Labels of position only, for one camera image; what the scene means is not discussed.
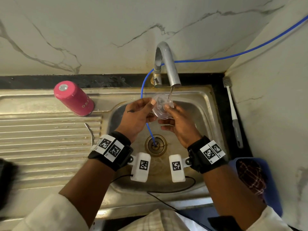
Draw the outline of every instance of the clear plastic container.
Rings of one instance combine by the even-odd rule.
[[[152,112],[160,119],[171,118],[171,115],[165,110],[165,104],[174,108],[173,101],[168,99],[168,95],[165,93],[157,93],[152,99],[156,100],[156,104],[152,109]]]

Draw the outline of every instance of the pink water bottle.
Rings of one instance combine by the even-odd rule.
[[[55,97],[76,115],[87,116],[94,109],[94,102],[71,81],[58,83],[54,88]]]

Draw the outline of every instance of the drain strainer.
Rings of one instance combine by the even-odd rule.
[[[153,157],[159,157],[163,155],[167,150],[167,141],[161,135],[153,135],[155,138],[156,146],[154,146],[152,137],[148,137],[145,141],[145,150]]]

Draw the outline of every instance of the black wrist strap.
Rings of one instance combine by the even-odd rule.
[[[127,164],[133,149],[130,140],[120,132],[114,131],[103,135],[92,148],[88,159],[97,159],[114,171]]]
[[[200,173],[206,173],[227,163],[223,158],[224,151],[214,140],[210,141],[206,136],[190,145],[187,150],[192,163],[191,168]]]

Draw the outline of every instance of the shirt sleeve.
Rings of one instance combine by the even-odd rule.
[[[247,231],[292,231],[292,229],[269,206],[262,212],[260,218]]]
[[[74,205],[60,194],[49,195],[13,231],[88,231]]]

